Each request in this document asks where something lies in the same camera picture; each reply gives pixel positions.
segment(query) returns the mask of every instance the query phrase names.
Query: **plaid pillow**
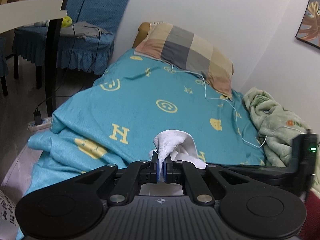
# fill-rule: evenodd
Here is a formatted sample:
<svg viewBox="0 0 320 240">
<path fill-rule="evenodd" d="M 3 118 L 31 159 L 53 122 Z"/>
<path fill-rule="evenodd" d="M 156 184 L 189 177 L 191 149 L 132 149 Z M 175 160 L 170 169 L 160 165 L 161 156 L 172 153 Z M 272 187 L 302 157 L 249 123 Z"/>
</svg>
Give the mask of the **plaid pillow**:
<svg viewBox="0 0 320 240">
<path fill-rule="evenodd" d="M 151 23 L 148 36 L 134 53 L 201 73 L 210 86 L 232 99 L 232 62 L 212 44 L 189 31 L 168 23 Z"/>
</svg>

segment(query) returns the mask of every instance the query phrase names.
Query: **blue chair cover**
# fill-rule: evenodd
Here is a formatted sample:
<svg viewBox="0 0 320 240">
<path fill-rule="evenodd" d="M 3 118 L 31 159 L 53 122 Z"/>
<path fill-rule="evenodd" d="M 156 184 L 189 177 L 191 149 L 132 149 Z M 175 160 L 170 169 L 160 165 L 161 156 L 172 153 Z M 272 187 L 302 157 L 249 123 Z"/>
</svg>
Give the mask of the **blue chair cover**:
<svg viewBox="0 0 320 240">
<path fill-rule="evenodd" d="M 60 37 L 57 67 L 82 69 L 97 75 L 104 73 L 114 49 L 114 38 L 129 0 L 68 0 L 68 15 L 73 22 L 86 21 L 112 34 L 102 34 L 98 38 L 76 39 Z M 48 28 L 22 27 L 15 29 L 12 52 L 21 55 L 37 66 L 44 65 L 45 41 Z"/>
<path fill-rule="evenodd" d="M 5 37 L 0 37 L 0 77 L 8 75 L 7 61 L 5 60 L 4 54 Z"/>
</svg>

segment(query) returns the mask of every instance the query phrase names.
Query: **floor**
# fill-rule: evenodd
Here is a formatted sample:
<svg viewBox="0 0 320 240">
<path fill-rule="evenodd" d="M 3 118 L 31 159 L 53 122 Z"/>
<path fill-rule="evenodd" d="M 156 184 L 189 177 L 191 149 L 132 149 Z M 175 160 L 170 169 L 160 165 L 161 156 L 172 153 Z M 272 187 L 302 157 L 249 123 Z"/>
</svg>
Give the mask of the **floor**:
<svg viewBox="0 0 320 240">
<path fill-rule="evenodd" d="M 44 69 L 42 71 L 42 88 L 36 89 L 36 67 L 31 62 L 19 58 L 19 79 L 13 77 L 13 58 L 7 60 L 9 75 L 6 82 L 9 95 L 3 96 L 0 88 L 0 184 L 10 166 L 25 147 L 29 137 L 33 134 L 27 130 L 29 122 L 33 121 L 33 112 L 36 106 L 45 99 Z M 77 70 L 57 70 L 57 87 L 64 82 L 57 91 L 57 95 L 72 95 L 91 87 L 97 78 L 94 74 Z M 57 106 L 67 98 L 57 98 Z M 39 110 L 42 117 L 47 117 L 46 104 Z"/>
</svg>

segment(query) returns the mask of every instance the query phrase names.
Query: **orange flower print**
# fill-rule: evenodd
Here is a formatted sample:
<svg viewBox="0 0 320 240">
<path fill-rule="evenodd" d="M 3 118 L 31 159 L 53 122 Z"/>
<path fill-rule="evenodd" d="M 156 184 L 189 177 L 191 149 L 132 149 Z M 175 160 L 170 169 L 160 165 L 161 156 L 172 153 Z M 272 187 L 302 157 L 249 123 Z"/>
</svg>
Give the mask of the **orange flower print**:
<svg viewBox="0 0 320 240">
<path fill-rule="evenodd" d="M 287 125 L 293 126 L 293 125 L 294 125 L 294 122 L 293 122 L 292 120 L 288 120 L 288 121 L 287 121 Z"/>
</svg>

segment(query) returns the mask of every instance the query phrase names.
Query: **white cloth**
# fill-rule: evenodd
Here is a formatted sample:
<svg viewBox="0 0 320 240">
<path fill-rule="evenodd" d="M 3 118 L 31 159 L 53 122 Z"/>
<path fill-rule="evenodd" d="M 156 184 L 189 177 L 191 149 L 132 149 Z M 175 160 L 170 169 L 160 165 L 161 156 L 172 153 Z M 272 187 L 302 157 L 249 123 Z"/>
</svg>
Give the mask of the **white cloth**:
<svg viewBox="0 0 320 240">
<path fill-rule="evenodd" d="M 193 163 L 198 169 L 205 169 L 206 163 L 198 158 L 198 152 L 192 136 L 179 130 L 166 130 L 159 133 L 153 143 L 156 149 L 149 152 L 152 158 L 153 151 L 158 151 L 160 181 L 164 181 L 162 164 L 170 155 L 172 161 L 182 160 Z"/>
</svg>

